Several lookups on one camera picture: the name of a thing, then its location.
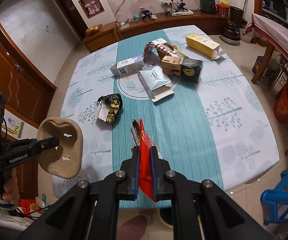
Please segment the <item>red snack wrapper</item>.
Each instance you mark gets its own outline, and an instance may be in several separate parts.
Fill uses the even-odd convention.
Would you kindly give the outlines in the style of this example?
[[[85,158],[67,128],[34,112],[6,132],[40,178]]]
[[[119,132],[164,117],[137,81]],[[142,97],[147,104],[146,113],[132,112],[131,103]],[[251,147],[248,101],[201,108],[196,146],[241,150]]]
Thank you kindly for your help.
[[[152,142],[148,133],[145,131],[143,120],[133,120],[131,124],[131,132],[135,145],[139,147],[139,188],[152,201],[157,202],[153,192],[153,177],[151,168],[150,150],[152,146],[156,146]]]

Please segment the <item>round trash bin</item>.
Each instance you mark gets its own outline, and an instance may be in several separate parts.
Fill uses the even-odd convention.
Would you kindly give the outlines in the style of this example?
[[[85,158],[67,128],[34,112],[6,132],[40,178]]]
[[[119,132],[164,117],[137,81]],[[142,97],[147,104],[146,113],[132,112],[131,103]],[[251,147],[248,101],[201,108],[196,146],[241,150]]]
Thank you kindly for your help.
[[[171,207],[161,208],[158,210],[159,219],[168,228],[173,228],[173,213]]]

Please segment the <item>brown wooden door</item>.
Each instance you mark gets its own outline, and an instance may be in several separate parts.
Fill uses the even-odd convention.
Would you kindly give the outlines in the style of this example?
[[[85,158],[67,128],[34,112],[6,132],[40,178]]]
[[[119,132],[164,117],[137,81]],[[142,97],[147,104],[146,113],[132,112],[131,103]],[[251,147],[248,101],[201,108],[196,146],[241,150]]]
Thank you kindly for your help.
[[[0,23],[0,93],[7,101],[6,109],[38,128],[47,116],[56,89]]]

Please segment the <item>black gold crumpled wrapper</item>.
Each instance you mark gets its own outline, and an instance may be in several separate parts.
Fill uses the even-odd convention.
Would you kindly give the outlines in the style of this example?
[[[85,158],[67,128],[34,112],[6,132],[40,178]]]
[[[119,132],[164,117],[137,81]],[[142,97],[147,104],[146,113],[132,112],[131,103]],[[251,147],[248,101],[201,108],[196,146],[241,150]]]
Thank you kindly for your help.
[[[104,95],[98,98],[95,108],[95,119],[112,124],[118,116],[123,105],[119,93]]]

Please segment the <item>teal white tablecloth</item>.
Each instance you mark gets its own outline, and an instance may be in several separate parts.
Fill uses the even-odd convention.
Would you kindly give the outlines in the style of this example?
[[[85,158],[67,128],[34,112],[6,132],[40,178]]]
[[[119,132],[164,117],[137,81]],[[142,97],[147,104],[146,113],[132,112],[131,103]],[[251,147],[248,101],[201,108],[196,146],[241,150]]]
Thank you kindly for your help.
[[[142,119],[146,132],[171,169],[189,180],[210,179],[229,190],[257,178],[279,161],[273,131],[252,87],[227,55],[216,60],[188,48],[186,36],[202,35],[194,25],[127,38],[79,60],[63,102],[61,117],[79,124],[84,138],[82,167],[72,179],[52,178],[61,197],[78,181],[95,182],[131,157],[130,131]],[[198,83],[174,77],[173,94],[152,102],[137,74],[114,76],[117,62],[142,55],[145,45],[163,38],[203,62]],[[110,125],[95,119],[96,101],[119,93],[123,105]]]

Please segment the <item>grey foil pouch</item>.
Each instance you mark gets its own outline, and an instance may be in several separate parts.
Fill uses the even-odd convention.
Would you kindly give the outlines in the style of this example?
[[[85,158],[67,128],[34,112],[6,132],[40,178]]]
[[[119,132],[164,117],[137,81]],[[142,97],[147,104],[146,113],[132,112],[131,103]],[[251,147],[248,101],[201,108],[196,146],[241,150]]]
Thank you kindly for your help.
[[[151,64],[139,71],[139,79],[147,93],[154,93],[158,88],[171,84],[171,79],[158,64]]]

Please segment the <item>white purple small box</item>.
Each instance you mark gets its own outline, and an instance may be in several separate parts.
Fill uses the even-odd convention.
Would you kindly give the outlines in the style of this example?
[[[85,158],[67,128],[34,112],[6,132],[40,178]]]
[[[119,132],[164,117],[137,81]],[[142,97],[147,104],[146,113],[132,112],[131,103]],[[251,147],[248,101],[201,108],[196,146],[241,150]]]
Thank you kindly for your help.
[[[111,72],[116,76],[126,76],[137,73],[144,67],[144,61],[141,55],[125,59],[115,63],[111,68]]]

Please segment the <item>brown green carton box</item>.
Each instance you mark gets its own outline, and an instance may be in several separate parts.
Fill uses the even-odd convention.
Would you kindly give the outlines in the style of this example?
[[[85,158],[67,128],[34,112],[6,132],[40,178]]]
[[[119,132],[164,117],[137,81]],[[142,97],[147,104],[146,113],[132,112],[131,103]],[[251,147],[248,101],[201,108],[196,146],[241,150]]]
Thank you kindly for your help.
[[[198,83],[203,62],[185,57],[164,56],[161,68],[166,75],[182,76],[188,81]]]

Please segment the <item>wooden tv cabinet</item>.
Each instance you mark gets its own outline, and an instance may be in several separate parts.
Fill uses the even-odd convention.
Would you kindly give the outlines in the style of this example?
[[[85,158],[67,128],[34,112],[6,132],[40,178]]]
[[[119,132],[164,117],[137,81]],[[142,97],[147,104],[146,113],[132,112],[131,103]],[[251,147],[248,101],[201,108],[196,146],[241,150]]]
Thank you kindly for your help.
[[[150,31],[160,29],[180,27],[185,25],[195,25],[208,35],[220,34],[224,24],[229,20],[228,17],[219,14],[206,14],[196,11],[193,15],[171,16],[158,14],[156,20],[140,19],[132,21],[119,27],[116,22],[108,23],[101,27],[95,35],[86,37],[82,43],[89,52],[95,52],[110,44],[123,40],[125,38],[144,34]]]

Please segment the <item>blue plastic stool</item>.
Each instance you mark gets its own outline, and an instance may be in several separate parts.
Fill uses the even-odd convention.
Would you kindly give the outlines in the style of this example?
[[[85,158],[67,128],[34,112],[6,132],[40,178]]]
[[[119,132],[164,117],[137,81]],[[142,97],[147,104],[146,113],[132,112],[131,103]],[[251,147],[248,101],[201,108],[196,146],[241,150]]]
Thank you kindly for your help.
[[[288,224],[288,171],[281,172],[281,180],[272,190],[261,194],[261,203],[268,208],[268,218],[264,225]]]

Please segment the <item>red white crumpled package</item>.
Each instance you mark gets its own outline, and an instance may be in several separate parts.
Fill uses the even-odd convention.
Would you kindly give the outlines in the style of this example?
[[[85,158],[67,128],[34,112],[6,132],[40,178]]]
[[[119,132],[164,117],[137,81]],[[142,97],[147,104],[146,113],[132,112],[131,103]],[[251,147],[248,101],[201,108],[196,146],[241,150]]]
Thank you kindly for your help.
[[[158,38],[154,41],[148,42],[143,51],[143,58],[151,54],[153,49],[156,49],[160,59],[164,56],[179,57],[178,51],[163,38]]]

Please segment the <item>yellow long box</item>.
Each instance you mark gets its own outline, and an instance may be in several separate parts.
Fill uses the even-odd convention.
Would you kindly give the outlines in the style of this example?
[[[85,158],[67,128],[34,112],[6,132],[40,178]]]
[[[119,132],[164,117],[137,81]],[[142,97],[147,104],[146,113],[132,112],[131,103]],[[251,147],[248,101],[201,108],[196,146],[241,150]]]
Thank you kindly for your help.
[[[198,34],[187,35],[186,44],[188,47],[197,50],[213,60],[221,57],[223,53],[220,44]]]

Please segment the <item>black stacked pot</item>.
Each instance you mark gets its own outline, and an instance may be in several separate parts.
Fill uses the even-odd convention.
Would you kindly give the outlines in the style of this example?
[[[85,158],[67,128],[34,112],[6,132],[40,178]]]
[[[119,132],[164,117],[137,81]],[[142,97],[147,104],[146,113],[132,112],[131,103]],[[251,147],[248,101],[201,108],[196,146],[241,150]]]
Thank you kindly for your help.
[[[236,45],[241,40],[239,28],[232,21],[226,22],[220,37],[224,42],[232,45]]]

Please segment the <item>side table with cloth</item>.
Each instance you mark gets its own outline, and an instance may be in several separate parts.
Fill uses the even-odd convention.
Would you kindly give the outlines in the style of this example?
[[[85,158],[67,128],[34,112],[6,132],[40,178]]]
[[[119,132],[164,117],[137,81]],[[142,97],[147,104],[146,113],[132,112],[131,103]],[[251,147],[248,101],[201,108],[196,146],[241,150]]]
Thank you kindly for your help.
[[[243,31],[244,35],[257,33],[272,44],[288,60],[288,29],[259,14],[252,14],[252,21]]]

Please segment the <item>children's wall poster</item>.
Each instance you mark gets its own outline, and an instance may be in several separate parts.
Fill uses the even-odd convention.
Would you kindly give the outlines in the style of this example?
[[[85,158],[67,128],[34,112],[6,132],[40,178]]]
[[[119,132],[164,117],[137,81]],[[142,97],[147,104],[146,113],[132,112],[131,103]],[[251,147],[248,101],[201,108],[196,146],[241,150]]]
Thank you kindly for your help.
[[[12,114],[10,111],[5,110],[4,113],[4,121],[2,121],[2,131],[6,132],[7,134],[20,139],[23,128],[24,128],[24,122],[14,114]]]

